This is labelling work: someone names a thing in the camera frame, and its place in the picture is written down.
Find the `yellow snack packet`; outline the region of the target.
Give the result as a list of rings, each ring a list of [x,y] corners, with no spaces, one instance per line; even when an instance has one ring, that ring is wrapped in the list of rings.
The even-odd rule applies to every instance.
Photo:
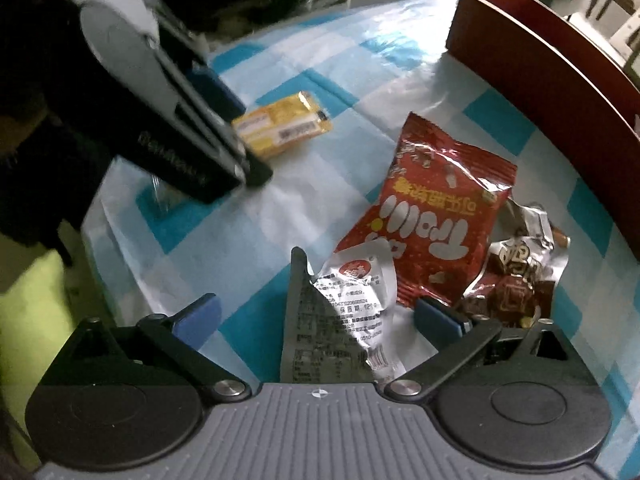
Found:
[[[235,118],[231,125],[247,147],[262,159],[279,155],[333,128],[329,114],[308,91],[256,108]]]

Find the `brown silver snack bag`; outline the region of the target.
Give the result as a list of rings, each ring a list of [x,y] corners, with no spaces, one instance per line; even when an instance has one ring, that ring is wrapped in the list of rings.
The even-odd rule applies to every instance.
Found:
[[[543,206],[510,198],[499,212],[480,273],[454,308],[469,318],[484,315],[514,328],[550,318],[569,250],[570,238]]]

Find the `white snack packet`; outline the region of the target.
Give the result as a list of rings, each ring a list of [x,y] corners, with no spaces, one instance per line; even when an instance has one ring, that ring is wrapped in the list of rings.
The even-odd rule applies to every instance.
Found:
[[[397,278],[390,243],[370,240],[333,254],[318,273],[291,252],[280,381],[385,385],[404,374],[393,342]]]

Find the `red chip bag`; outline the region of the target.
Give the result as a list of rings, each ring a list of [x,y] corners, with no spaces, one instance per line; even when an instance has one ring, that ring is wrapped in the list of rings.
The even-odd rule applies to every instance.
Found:
[[[430,296],[450,307],[480,273],[515,178],[512,162],[409,114],[378,199],[336,248],[387,240],[398,302]]]

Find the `blue white checkered cloth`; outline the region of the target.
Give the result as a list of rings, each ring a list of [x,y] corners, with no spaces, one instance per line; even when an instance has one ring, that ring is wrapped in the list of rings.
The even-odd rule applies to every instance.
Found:
[[[210,58],[248,107],[311,92],[333,128],[277,157],[257,191],[161,214],[151,177],[107,171],[82,234],[115,321],[171,314],[212,292],[221,326],[203,352],[251,385],[276,382],[290,252],[314,268],[376,200],[410,113],[518,167],[514,190],[566,233],[554,318],[610,402],[599,464],[639,472],[639,265],[620,230],[552,143],[445,51],[458,0],[408,0],[279,28]]]

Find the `red cardboard box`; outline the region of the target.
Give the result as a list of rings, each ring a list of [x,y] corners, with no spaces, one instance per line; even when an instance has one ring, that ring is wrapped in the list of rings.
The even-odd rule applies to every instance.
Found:
[[[639,91],[538,0],[459,0],[446,47],[523,113],[574,166],[639,251]]]

